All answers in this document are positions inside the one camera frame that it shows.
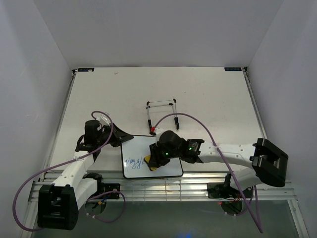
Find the white wall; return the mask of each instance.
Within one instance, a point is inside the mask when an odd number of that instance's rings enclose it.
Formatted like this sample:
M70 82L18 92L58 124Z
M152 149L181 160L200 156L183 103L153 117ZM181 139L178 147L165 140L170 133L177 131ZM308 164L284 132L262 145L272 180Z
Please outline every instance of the white wall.
M71 69L247 66L283 0L34 0Z
M71 71L31 0L0 1L0 237L17 237L18 187L45 161ZM23 221L30 187L18 200Z
M317 237L317 1L284 1L250 64L268 137L289 155L311 237Z

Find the cable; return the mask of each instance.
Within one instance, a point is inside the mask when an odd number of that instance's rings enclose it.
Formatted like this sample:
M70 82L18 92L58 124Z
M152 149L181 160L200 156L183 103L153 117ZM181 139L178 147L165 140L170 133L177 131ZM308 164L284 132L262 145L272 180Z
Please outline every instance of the cable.
M14 217L15 222L16 222L17 225L18 225L20 228L22 228L23 230L28 231L28 232L37 232L37 231L42 230L43 228L38 228L38 229L27 228L27 227L25 227L25 226L19 221L19 218L18 218L18 216L17 216L17 214L16 214L16 202L17 202L18 196L19 196L19 194L20 194L22 188L23 188L29 181L31 181L33 178L35 178L36 176L38 176L38 175L40 175L40 174L42 174L42 173L45 173L45 172L47 172L47 171L49 171L49 170L55 169L55 168L57 168L57 167L70 164L70 163L72 163L72 162L75 162L76 160L84 159L84 158L86 158L87 156L90 156L90 155L94 154L95 152L99 151L100 149L102 149L102 148L103 148L105 145L107 145L108 142L110 141L110 138L111 138L112 132L113 132L112 119L111 119L106 113L104 113L104 112L101 112L101 111L93 111L93 112L92 112L92 116L93 116L94 113L101 113L101 114L103 114L103 115L106 116L106 117L109 119L109 121L111 122L111 124L110 124L110 125L111 125L111 130L110 130L109 137L107 138L107 140L105 141L105 143L104 143L102 146L100 146L99 148L97 148L96 150L94 150L94 151L92 151L92 152L90 152L90 153L87 153L86 155L83 155L83 156L78 157L77 159L73 159L73 160L70 160L70 161L67 161L67 162L58 164L58 165L54 165L54 166L52 166L52 167L48 167L48 168L46 168L46 169L44 169L44 170L41 170L41 171L39 171L39 172L33 174L32 176L30 176L30 177L29 177L27 180L25 180L25 182L19 187L19 189L18 189L18 191L16 192L16 194L15 194L15 196L14 196L14 199L13 199L12 213L13 213L13 217Z
M101 200L101 202L106 201L110 196L107 196L106 198L104 198L103 200Z
M240 199L241 199L241 195L239 195L239 197L237 197L234 201L232 201L232 202L238 202L238 201L240 201Z
M234 201L234 200L235 200L235 198L232 198L232 199L229 199L229 198L223 198L223 199L226 199L226 200L228 200L228 201Z
M91 117L92 117L93 119L95 119L95 120L96 120L96 119L97 119L97 117L95 117L95 116L94 116L95 112L97 112L97 111L93 111L90 115L91 115Z
M232 203L227 203L227 206L231 209L231 211L235 212L238 214L240 211L238 208L236 208Z
M251 198L250 198L250 200L248 201L249 205L251 204L252 200L253 200L253 191L252 191ZM203 210L203 209L200 209L200 208L199 208L198 210L201 211L201 212L206 212L206 213L218 213L218 214L223 214L223 212L207 211L207 210ZM248 208L244 209L243 211L241 211L240 213L235 214L235 215L236 215L236 216L241 216L241 215L245 214L247 210L248 210Z
M217 151L218 151L218 153L220 154L220 156L221 156L223 162L227 165L227 168L229 169L229 172L231 173L232 178L233 178L234 182L236 183L236 185L237 185L237 187L238 187L238 190L239 190L239 192L240 192L240 194L241 194L241 196L242 196L244 202L245 202L246 205L247 205L247 208L248 208L248 210L249 210L249 212L250 212L250 215L251 215L253 221L255 222L256 226L258 227L260 233L263 233L261 220L260 220L260 219L257 219L257 218L260 218L260 216L259 216L259 215L255 216L254 212L252 211L250 205L249 205L248 202L247 202L247 198L246 198L246 196L244 195L244 193L243 193L243 191L242 191L242 188L241 188L241 186L240 186L240 183L239 183L239 181L238 181L236 175L234 174L234 172L233 172L231 166L230 166L229 163L228 163L228 160L226 159L226 157L224 156L224 154L221 152L221 150L217 147L216 141L214 140L214 138L213 138L211 132L208 130L208 128L207 128L201 121L199 121L199 120L196 119L195 117L193 117L193 116L191 116L191 115L189 115L189 114L186 114L186 113L171 113L171 114L168 114L168 115L163 116L163 117L156 123L156 125L155 125L154 127L152 127L151 131L153 132L153 131L155 130L155 128L158 126L158 124L160 124L160 122L161 122L162 120L164 120L164 119L167 118L167 117L173 116L173 115L183 115L183 116L189 117L189 118L195 120L196 122L198 122L198 123L206 130L206 132L208 133L208 135L209 135L209 137L210 137L210 139L211 139L213 145L217 148Z
M112 223L112 222L117 221L117 220L122 216L123 212L125 211L125 207L126 207L125 196L123 195L122 192L120 192L120 191L104 192L104 193L102 193L102 194L99 194L99 195L97 195L97 196L94 196L94 197L89 198L89 199L87 200L87 202L88 202L88 201L91 201L91 200L93 200L93 199L99 198L99 197L101 197L101 196L104 196L104 195L106 195L106 194L111 194L111 193L119 193L119 194L122 196L122 198L123 198L123 208L122 208L121 213L119 214L119 216L117 216L117 217L116 217L115 219L113 219L113 220L108 221L108 220L105 220L105 219L103 219L103 218L101 218L101 217L97 217L96 215L94 215L94 214L92 214L92 213L87 212L87 214L90 215L92 218L98 219L99 221L102 221L102 222L105 222L105 223Z

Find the white panel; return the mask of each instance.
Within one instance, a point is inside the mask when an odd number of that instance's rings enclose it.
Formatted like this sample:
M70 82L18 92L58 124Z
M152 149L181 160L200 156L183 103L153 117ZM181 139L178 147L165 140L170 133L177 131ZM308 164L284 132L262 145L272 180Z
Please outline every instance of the white panel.
M71 68L248 66L282 0L35 0Z
M284 1L250 64L250 80L270 140L289 155L310 237L317 237L317 1Z
M71 71L31 0L0 2L0 236L18 237L12 200L43 167ZM24 220L31 184L17 203Z
M146 102L171 98L177 100L178 112L201 120L219 144L249 144L261 137L241 71L224 71L223 67L95 68L94 72L76 75L51 165L72 159L92 111L108 112L127 133L149 135ZM151 108L153 125L171 112L170 107ZM192 119L179 116L179 123L179 136L210 141L201 125ZM159 126L176 132L172 117ZM182 162L182 166L184 171L227 170L223 163ZM106 146L90 170L121 171L120 148Z

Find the white table surface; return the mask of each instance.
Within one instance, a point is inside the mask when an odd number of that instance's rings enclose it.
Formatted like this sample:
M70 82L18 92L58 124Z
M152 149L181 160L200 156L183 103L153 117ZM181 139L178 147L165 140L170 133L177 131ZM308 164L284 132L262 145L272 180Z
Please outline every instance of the white table surface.
M245 78L241 71L223 67L121 67L78 72L74 79L51 166L72 159L85 121L94 110L110 114L114 123L130 134L149 135L147 101L175 98L177 111L201 120L218 144L247 144L261 137ZM152 124L171 113L171 107L151 110ZM179 116L181 137L210 141L195 121ZM176 131L172 117L162 128ZM184 171L226 171L223 163L188 164ZM56 168L63 170L66 166ZM90 171L121 171L120 148L104 147Z

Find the black label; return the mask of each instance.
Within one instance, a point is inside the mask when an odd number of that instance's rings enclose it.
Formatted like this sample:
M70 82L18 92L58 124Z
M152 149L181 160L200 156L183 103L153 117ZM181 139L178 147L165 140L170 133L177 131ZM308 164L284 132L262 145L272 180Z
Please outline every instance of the black label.
M78 68L78 72L94 72L95 68Z
M225 67L224 71L242 71L240 67Z

